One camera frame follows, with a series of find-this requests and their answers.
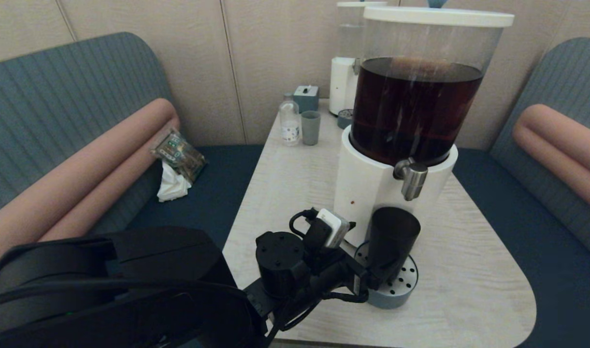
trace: gray striped upholstery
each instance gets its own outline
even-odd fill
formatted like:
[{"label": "gray striped upholstery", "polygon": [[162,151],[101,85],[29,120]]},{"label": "gray striped upholstery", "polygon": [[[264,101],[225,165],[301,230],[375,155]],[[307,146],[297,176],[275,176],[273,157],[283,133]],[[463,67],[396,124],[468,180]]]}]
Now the gray striped upholstery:
[{"label": "gray striped upholstery", "polygon": [[[173,101],[164,71],[149,46],[131,33],[0,62],[0,208],[159,97]],[[146,173],[93,232],[124,229],[158,185]]]},{"label": "gray striped upholstery", "polygon": [[590,38],[568,40],[546,54],[490,151],[590,250],[590,206],[529,157],[512,138],[512,128],[520,113],[538,103],[590,128]]}]

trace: white tissue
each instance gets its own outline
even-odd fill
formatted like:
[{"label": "white tissue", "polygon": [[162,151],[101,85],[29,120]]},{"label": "white tissue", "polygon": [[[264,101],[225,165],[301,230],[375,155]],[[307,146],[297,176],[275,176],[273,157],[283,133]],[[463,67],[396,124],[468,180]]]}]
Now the white tissue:
[{"label": "white tissue", "polygon": [[162,161],[162,168],[164,171],[162,172],[162,185],[158,191],[159,201],[171,201],[187,196],[187,189],[191,187],[191,184],[164,161]]}]

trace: metal spigot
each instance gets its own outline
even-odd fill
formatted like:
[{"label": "metal spigot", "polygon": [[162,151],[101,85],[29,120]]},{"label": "metal spigot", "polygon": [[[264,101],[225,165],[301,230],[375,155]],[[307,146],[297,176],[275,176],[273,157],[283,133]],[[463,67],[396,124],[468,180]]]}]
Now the metal spigot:
[{"label": "metal spigot", "polygon": [[405,201],[409,202],[419,197],[427,175],[428,167],[424,164],[416,163],[412,157],[396,163],[396,167],[394,167],[394,178],[404,180],[402,193]]}]

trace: table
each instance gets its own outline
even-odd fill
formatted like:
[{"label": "table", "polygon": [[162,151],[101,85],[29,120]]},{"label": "table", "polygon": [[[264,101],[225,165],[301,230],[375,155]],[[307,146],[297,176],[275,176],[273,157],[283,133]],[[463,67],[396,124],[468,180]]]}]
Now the table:
[{"label": "table", "polygon": [[[288,231],[310,207],[333,207],[342,130],[321,101],[319,142],[282,144],[276,119],[224,256],[237,285],[259,277],[255,238]],[[515,347],[533,330],[535,297],[509,251],[452,174],[412,249],[420,279],[396,310],[326,300],[277,339],[381,347]]]}]

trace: beverage dispenser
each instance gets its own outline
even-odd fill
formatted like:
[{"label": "beverage dispenser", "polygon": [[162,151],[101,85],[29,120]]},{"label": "beverage dispenser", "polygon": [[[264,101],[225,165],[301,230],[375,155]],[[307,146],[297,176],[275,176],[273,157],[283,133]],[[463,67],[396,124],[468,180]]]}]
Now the beverage dispenser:
[{"label": "beverage dispenser", "polygon": [[344,130],[334,210],[366,241],[372,213],[399,207],[421,222],[458,159],[454,145],[503,28],[503,13],[366,7],[352,126]]},{"label": "beverage dispenser", "polygon": [[352,109],[357,78],[363,55],[363,10],[368,6],[385,6],[381,1],[347,1],[337,6],[338,47],[331,60],[330,112],[337,115]]}]

